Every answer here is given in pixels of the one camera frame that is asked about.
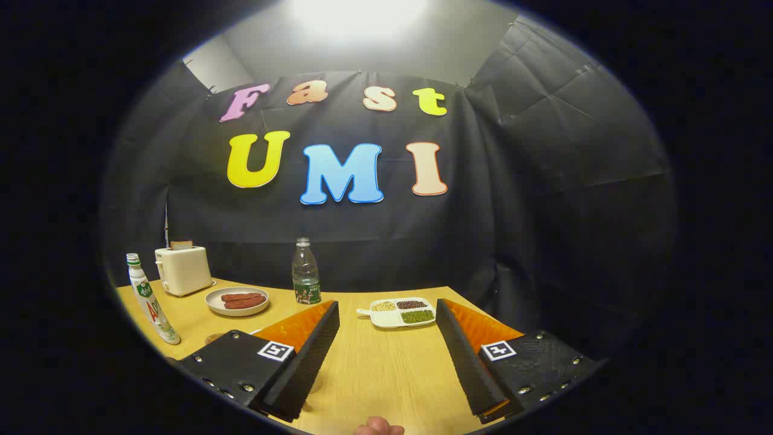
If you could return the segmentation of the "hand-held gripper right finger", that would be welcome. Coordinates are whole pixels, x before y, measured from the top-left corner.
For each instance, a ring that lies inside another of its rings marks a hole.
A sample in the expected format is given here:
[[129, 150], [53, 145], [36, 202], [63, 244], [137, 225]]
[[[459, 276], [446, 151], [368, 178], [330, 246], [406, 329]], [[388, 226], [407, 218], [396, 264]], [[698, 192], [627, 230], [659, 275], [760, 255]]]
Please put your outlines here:
[[472, 414], [481, 423], [533, 412], [602, 366], [544, 329], [514, 328], [448, 299], [436, 323]]

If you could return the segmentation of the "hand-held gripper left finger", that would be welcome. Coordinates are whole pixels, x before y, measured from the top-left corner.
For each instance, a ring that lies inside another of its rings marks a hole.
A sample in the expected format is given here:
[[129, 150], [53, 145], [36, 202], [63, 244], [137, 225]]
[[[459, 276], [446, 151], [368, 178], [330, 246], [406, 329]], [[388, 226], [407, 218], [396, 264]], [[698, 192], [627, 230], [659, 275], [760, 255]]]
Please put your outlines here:
[[315, 304], [255, 334], [230, 330], [176, 368], [254, 412], [299, 418], [339, 330], [339, 303]]

